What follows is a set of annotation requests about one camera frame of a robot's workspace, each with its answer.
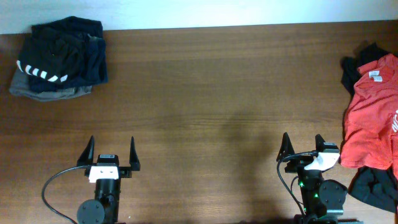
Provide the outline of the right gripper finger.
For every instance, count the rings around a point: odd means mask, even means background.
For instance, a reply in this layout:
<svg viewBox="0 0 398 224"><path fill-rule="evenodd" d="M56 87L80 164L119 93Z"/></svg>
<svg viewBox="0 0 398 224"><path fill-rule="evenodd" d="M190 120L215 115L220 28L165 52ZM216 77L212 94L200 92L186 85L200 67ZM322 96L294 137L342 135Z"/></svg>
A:
<svg viewBox="0 0 398 224"><path fill-rule="evenodd" d="M282 136L282 143L281 143L280 150L277 155L276 161L277 162L282 161L287 156L291 156L294 154L295 154L295 151L294 151L294 148L290 141L289 135L288 135L288 133L284 133Z"/></svg>
<svg viewBox="0 0 398 224"><path fill-rule="evenodd" d="M317 134L315 136L315 145L316 145L316 151L317 152L323 152L325 150L325 140L322 138L320 134Z"/></svg>

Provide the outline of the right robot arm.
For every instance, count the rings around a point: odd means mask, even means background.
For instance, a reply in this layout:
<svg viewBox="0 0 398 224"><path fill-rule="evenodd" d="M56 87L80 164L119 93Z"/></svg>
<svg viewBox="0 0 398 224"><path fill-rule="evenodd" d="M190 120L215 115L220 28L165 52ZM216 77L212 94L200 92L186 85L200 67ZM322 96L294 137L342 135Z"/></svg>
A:
<svg viewBox="0 0 398 224"><path fill-rule="evenodd" d="M340 149L332 142L326 142L321 135L315 136L315 149L307 152L294 151L287 133L282 136L279 153L276 158L277 175L297 204L300 213L294 216L298 224L349 224L359 220L342 220L343 205L348 188L333 179L324 179L323 173L332 169L340 158ZM296 174L302 201L294 195L280 172L285 163L284 172Z"/></svg>

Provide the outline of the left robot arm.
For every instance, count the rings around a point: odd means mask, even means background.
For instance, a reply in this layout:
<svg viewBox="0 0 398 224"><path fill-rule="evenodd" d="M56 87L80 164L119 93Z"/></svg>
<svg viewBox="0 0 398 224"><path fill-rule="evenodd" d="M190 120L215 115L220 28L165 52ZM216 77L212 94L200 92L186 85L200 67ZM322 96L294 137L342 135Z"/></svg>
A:
<svg viewBox="0 0 398 224"><path fill-rule="evenodd" d="M132 177L141 169L134 138L131 139L129 165L120 166L115 154L100 154L94 161L95 139L90 140L77 160L90 183L95 184L94 198L83 202L76 217L80 224L114 224L118 222L121 180Z"/></svg>

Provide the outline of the dark green t-shirt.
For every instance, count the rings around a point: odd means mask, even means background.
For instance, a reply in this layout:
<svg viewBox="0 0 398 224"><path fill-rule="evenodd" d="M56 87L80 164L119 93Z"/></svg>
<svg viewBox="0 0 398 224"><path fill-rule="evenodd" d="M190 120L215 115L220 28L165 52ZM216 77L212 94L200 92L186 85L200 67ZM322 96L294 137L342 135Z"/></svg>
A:
<svg viewBox="0 0 398 224"><path fill-rule="evenodd" d="M82 72L85 47L82 38L44 28L26 38L16 64L21 72L61 84Z"/></svg>

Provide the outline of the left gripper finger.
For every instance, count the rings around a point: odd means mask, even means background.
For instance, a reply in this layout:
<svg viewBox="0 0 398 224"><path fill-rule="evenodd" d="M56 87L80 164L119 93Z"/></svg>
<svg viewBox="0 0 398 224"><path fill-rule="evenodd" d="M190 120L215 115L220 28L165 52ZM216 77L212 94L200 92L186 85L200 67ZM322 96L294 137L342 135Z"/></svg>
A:
<svg viewBox="0 0 398 224"><path fill-rule="evenodd" d="M130 155L129 155L129 164L132 171L140 171L141 170L141 163L137 156L134 137L131 137L130 143Z"/></svg>
<svg viewBox="0 0 398 224"><path fill-rule="evenodd" d="M82 154L80 155L79 159L77 160L77 166L89 166L93 164L93 155L94 155L94 148L95 148L95 138L94 136L90 137L87 146L83 150Z"/></svg>

